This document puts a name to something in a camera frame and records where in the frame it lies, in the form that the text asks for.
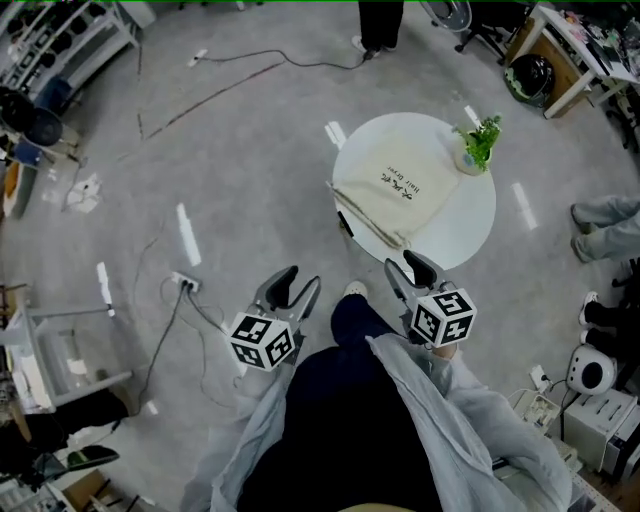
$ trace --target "canvas bag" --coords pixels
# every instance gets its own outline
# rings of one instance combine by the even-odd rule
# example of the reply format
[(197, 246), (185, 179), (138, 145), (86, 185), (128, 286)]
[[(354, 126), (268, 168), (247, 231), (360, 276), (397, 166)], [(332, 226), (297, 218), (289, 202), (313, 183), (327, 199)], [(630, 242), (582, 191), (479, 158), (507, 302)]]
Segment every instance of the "canvas bag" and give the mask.
[(332, 183), (344, 206), (394, 249), (440, 210), (459, 182), (453, 166), (392, 134), (348, 176)]

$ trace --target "green plant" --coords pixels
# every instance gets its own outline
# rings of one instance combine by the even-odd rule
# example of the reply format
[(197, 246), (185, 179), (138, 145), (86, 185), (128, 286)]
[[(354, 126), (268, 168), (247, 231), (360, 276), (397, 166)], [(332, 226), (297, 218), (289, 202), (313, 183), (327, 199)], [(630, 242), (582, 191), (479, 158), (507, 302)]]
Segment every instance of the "green plant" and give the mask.
[(491, 156), (491, 148), (500, 135), (500, 116), (487, 117), (480, 126), (472, 132), (463, 132), (457, 126), (453, 129), (467, 143), (467, 153), (473, 158), (476, 165), (486, 172)]

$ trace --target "black pants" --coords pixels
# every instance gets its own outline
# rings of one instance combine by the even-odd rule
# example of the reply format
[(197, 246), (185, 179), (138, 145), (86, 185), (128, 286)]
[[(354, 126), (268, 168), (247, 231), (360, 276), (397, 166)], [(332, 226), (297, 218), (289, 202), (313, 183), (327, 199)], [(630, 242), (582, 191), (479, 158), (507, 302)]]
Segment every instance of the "black pants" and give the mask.
[(632, 336), (638, 324), (637, 315), (637, 309), (607, 308), (598, 302), (590, 302), (584, 310), (587, 322), (599, 327), (614, 327), (616, 335), (592, 328), (587, 334), (587, 343), (609, 357), (629, 359), (638, 356), (638, 343)]
[(379, 51), (381, 47), (395, 48), (402, 21), (404, 3), (358, 2), (360, 9), (360, 33), (362, 46)]

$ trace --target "potted plant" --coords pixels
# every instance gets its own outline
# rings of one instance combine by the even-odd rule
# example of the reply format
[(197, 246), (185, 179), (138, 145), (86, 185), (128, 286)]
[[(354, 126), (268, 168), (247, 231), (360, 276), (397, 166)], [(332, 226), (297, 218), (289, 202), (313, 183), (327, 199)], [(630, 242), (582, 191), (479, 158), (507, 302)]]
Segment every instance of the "potted plant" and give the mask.
[(500, 135), (499, 125), (500, 116), (493, 116), (487, 117), (476, 130), (471, 132), (463, 132), (458, 127), (453, 129), (462, 137), (453, 155), (456, 167), (461, 172), (479, 176), (489, 170), (492, 148)]

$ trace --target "cardboard box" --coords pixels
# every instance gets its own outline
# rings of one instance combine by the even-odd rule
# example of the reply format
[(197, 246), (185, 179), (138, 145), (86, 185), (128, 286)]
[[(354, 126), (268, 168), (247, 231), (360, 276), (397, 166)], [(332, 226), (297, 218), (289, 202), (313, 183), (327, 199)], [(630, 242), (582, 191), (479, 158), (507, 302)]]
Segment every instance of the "cardboard box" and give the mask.
[[(528, 18), (524, 27), (520, 29), (518, 34), (513, 40), (513, 43), (507, 50), (507, 62), (510, 64), (515, 56), (516, 52), (524, 43), (525, 38), (531, 32), (533, 28), (534, 21), (532, 18)], [(582, 74), (578, 69), (576, 69), (575, 64), (568, 58), (566, 53), (558, 48), (557, 43), (550, 41), (549, 37), (545, 35), (545, 33), (541, 34), (538, 40), (534, 43), (531, 51), (529, 53), (534, 53), (536, 55), (542, 55), (546, 57), (551, 65), (553, 66), (553, 70), (556, 75), (556, 82), (553, 87), (553, 91), (551, 91), (551, 95), (549, 99), (545, 103), (545, 108), (549, 108), (553, 105), (560, 96), (562, 96), (569, 88), (575, 84)], [(576, 104), (580, 103), (584, 100), (590, 93), (590, 90), (585, 89), (580, 92), (573, 101), (570, 101), (568, 105), (564, 108), (561, 108), (558, 113), (553, 116), (554, 118), (562, 117), (566, 114), (569, 109), (573, 108)]]

